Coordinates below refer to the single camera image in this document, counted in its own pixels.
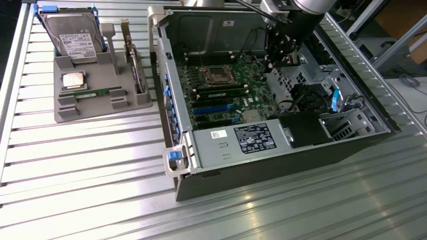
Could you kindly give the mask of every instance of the cpu socket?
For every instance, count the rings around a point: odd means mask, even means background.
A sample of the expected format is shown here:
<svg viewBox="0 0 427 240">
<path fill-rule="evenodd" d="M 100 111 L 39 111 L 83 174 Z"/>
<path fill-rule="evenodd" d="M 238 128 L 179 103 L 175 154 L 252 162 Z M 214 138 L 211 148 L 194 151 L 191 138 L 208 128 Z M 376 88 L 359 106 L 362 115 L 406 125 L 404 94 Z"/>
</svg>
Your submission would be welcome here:
<svg viewBox="0 0 427 240">
<path fill-rule="evenodd" d="M 206 76 L 206 82 L 211 86 L 235 84 L 235 77 L 232 70 L 227 65 L 223 66 L 208 66 L 203 68 Z"/>
</svg>

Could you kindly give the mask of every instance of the hard drive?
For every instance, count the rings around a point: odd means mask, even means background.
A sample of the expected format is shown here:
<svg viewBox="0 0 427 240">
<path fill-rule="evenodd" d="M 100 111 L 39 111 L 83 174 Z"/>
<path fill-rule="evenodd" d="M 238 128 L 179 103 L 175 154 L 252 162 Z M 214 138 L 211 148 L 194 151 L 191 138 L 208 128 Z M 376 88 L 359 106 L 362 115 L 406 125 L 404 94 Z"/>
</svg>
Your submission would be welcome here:
<svg viewBox="0 0 427 240">
<path fill-rule="evenodd" d="M 75 64 L 98 61 L 96 53 L 107 51 L 100 32 L 98 10 L 35 5 L 34 14 L 52 40 L 56 54 L 70 56 Z"/>
</svg>

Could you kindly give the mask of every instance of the motherboard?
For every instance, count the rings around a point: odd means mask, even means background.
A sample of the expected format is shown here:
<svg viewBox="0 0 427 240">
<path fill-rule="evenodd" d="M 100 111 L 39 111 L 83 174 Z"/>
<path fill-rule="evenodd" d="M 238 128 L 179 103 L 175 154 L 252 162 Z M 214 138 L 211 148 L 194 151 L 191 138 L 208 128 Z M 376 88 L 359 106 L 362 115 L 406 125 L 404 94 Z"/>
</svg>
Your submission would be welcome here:
<svg viewBox="0 0 427 240">
<path fill-rule="evenodd" d="M 275 112 L 255 56 L 243 54 L 230 64 L 203 65 L 202 60 L 199 65 L 176 66 L 195 130 L 260 122 Z"/>
</svg>

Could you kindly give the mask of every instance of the slotted metal surface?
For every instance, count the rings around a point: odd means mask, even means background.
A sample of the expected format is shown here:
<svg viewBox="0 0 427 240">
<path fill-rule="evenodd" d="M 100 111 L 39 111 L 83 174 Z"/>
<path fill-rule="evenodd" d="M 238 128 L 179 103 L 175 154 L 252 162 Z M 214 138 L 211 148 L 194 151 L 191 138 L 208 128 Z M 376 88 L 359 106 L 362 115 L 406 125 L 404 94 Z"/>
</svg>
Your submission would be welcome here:
<svg viewBox="0 0 427 240">
<path fill-rule="evenodd" d="M 39 2 L 60 7 L 91 3 Z M 164 3 L 95 2 L 102 21 L 130 18 L 148 77 L 146 9 Z M 427 237 L 426 137 L 328 16 L 322 27 L 403 132 L 339 164 L 184 202 L 175 202 L 174 182 L 164 175 L 156 105 L 75 122 L 54 121 L 54 46 L 31 15 L 24 22 L 19 56 L 9 62 L 16 76 L 3 83 L 11 88 L 1 88 L 9 99 L 1 115 L 1 240 Z"/>
</svg>

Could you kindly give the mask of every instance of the blue pcie slot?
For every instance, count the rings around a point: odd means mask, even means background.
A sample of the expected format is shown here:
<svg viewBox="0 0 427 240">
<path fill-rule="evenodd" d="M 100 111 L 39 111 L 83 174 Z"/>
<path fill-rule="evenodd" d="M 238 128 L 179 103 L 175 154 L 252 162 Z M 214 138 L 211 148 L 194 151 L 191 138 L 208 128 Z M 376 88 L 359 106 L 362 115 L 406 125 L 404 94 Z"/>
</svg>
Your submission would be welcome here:
<svg viewBox="0 0 427 240">
<path fill-rule="evenodd" d="M 212 113 L 220 113 L 220 112 L 228 112 L 232 107 L 232 104 L 227 104 L 223 106 L 212 106 L 212 107 L 206 107 L 206 108 L 196 108 L 192 110 L 192 114 L 199 115 L 199 114 L 212 114 Z"/>
</svg>

